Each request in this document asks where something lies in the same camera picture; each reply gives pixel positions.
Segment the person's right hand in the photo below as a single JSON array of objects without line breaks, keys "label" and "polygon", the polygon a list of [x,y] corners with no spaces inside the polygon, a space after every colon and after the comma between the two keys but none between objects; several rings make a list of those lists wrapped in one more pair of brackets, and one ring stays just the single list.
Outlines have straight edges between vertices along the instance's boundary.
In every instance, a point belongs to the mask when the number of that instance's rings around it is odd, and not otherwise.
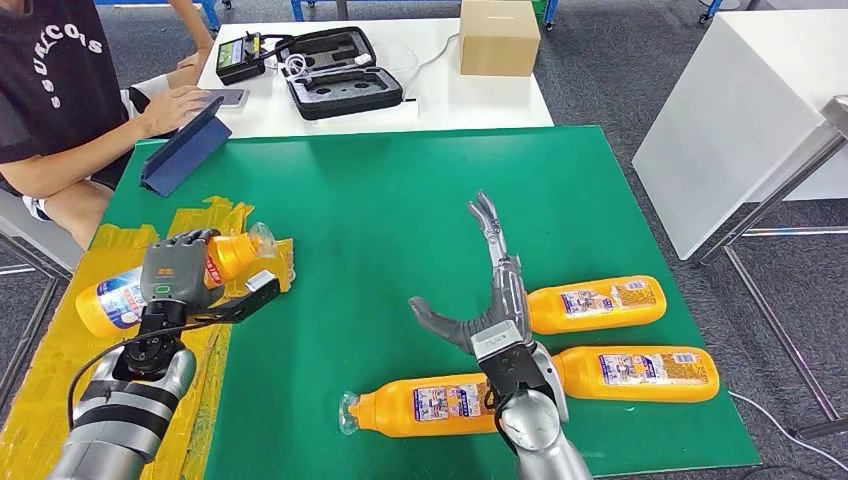
[{"label": "person's right hand", "polygon": [[205,108],[209,92],[196,86],[182,86],[155,95],[136,118],[139,138],[152,138],[186,125]]}]

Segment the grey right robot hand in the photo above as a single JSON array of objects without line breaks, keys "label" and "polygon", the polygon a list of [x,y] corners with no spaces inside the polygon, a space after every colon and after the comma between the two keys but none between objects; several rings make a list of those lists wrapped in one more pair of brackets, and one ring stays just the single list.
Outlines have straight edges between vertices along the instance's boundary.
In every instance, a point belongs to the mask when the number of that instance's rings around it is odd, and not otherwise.
[{"label": "grey right robot hand", "polygon": [[488,308],[468,321],[458,321],[431,309],[421,297],[409,299],[418,323],[430,333],[473,356],[472,337],[503,321],[515,324],[522,343],[533,349],[536,341],[530,326],[530,311],[521,264],[508,254],[503,230],[494,203],[480,191],[468,203],[468,210],[479,224],[492,264],[491,301]]}]

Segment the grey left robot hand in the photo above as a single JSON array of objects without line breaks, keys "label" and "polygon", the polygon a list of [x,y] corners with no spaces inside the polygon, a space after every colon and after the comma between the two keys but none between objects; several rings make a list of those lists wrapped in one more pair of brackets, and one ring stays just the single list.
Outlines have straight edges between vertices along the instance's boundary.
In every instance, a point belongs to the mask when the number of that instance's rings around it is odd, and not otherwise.
[{"label": "grey left robot hand", "polygon": [[208,245],[219,235],[217,229],[191,230],[149,246],[140,277],[146,304],[176,301],[193,314],[216,303],[223,296],[224,287],[208,287],[205,274]]}]

